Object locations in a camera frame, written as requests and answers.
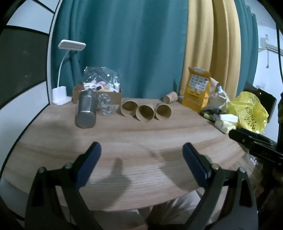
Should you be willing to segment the brown paper cup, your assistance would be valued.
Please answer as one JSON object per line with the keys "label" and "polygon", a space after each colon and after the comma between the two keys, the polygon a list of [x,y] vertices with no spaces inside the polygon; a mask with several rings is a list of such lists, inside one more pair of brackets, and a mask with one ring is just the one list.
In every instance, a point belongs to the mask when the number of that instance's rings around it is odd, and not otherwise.
{"label": "brown paper cup", "polygon": [[142,122],[150,122],[155,116],[152,104],[142,104],[136,109],[136,117]]}
{"label": "brown paper cup", "polygon": [[134,117],[136,115],[136,109],[138,104],[133,100],[124,100],[121,103],[120,111],[126,117]]}
{"label": "brown paper cup", "polygon": [[168,104],[158,103],[155,107],[155,117],[158,120],[166,120],[171,117],[172,110]]}

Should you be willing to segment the small far paper cup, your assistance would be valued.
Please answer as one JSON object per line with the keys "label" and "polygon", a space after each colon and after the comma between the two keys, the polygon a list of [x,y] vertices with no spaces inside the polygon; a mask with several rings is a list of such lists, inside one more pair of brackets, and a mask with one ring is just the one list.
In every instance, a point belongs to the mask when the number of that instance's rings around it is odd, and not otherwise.
{"label": "small far paper cup", "polygon": [[178,95],[175,91],[172,91],[163,97],[163,102],[166,104],[174,103],[178,100]]}

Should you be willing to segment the yellow plastic bag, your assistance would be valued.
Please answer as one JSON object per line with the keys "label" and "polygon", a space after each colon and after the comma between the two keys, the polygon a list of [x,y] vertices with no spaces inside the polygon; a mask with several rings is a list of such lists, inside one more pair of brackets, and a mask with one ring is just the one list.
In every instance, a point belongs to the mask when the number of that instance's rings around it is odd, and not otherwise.
{"label": "yellow plastic bag", "polygon": [[238,117],[238,127],[256,134],[261,134],[264,131],[269,118],[269,114],[259,98],[247,91],[241,92],[239,96],[229,102],[227,113]]}

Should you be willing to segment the white yellow boxes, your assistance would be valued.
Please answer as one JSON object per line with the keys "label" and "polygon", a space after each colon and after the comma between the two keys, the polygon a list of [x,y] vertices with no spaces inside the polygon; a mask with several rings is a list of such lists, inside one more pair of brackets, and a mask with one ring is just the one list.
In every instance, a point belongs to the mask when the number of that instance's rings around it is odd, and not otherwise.
{"label": "white yellow boxes", "polygon": [[222,133],[228,134],[231,130],[236,130],[238,117],[233,114],[221,114],[216,119],[214,126]]}

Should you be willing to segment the orange snack bag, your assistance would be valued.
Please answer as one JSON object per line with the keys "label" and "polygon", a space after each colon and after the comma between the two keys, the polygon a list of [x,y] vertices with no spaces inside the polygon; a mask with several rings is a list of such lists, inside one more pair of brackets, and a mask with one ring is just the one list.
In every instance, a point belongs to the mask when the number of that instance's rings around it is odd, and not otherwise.
{"label": "orange snack bag", "polygon": [[211,74],[200,68],[189,68],[182,105],[200,112],[208,103],[211,86]]}

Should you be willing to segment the white air conditioner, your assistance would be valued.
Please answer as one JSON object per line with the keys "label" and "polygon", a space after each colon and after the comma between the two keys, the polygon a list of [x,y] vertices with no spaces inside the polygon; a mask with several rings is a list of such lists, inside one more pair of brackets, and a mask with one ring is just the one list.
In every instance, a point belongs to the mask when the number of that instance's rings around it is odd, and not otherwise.
{"label": "white air conditioner", "polygon": [[278,53],[278,48],[274,45],[270,45],[266,42],[266,39],[261,37],[259,39],[259,45],[260,45],[260,48],[259,50],[269,50],[271,52],[274,52],[274,53]]}

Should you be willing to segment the stainless steel bottle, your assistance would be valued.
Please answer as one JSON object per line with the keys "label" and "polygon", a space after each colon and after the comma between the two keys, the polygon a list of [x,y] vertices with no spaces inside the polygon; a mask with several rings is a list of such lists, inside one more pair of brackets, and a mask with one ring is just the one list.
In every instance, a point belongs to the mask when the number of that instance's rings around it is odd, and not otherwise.
{"label": "stainless steel bottle", "polygon": [[98,97],[94,91],[83,91],[78,99],[75,124],[79,128],[92,128],[96,124]]}

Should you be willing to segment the yellow curtain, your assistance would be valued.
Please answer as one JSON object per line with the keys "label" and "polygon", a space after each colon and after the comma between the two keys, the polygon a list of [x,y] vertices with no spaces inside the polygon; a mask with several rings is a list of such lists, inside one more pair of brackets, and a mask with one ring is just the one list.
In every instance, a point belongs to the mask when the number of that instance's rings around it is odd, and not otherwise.
{"label": "yellow curtain", "polygon": [[185,92],[189,68],[209,71],[230,99],[236,97],[241,34],[234,1],[189,1],[185,58],[179,95]]}

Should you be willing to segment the white desk lamp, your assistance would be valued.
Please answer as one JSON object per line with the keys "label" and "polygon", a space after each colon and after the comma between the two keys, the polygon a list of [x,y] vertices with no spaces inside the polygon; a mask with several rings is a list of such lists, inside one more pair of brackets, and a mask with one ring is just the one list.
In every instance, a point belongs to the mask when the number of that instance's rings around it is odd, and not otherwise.
{"label": "white desk lamp", "polygon": [[57,47],[59,50],[64,50],[64,55],[59,64],[56,87],[52,89],[52,103],[62,106],[72,101],[71,96],[69,96],[68,84],[64,80],[65,72],[63,71],[63,66],[67,63],[67,59],[71,56],[71,53],[84,50],[86,43],[62,39]]}

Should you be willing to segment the clear plastic bottle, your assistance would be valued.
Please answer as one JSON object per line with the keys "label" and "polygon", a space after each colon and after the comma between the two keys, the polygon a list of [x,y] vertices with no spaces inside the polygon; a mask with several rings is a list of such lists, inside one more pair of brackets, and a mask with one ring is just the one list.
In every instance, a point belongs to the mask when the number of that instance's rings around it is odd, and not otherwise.
{"label": "clear plastic bottle", "polygon": [[116,106],[113,104],[110,96],[107,93],[98,96],[98,111],[103,116],[109,116],[116,111]]}

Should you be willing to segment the cardboard box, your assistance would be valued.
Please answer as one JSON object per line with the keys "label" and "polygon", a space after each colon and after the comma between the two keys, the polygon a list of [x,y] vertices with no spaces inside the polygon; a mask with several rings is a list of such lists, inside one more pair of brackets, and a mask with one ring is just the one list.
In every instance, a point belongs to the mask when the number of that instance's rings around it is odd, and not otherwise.
{"label": "cardboard box", "polygon": [[[73,88],[73,91],[72,91],[72,103],[73,104],[77,103],[79,99],[79,95],[81,94],[82,91],[84,91],[83,85],[78,84]],[[102,94],[107,94],[110,97],[113,104],[120,104],[122,100],[122,91],[120,91],[119,93],[95,91],[95,94],[97,96],[102,95]]]}

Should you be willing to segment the clear bag of toys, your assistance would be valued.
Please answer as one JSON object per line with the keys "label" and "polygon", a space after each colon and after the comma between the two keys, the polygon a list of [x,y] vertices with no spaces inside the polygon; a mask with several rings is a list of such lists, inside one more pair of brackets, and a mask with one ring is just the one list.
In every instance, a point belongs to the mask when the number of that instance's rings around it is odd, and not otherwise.
{"label": "clear bag of toys", "polygon": [[107,67],[86,67],[82,75],[85,91],[120,92],[121,76]]}

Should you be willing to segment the teal curtain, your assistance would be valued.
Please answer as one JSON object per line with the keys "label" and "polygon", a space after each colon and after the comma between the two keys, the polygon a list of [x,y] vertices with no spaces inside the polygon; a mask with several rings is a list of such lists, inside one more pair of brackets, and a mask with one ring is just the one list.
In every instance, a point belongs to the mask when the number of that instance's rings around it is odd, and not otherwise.
{"label": "teal curtain", "polygon": [[[63,66],[69,95],[86,67],[107,67],[121,76],[124,97],[159,99],[178,93],[185,58],[189,1],[62,1],[51,42],[50,82],[56,87],[62,39],[86,43]],[[234,1],[241,34],[236,97],[252,83],[258,61],[256,16]]]}

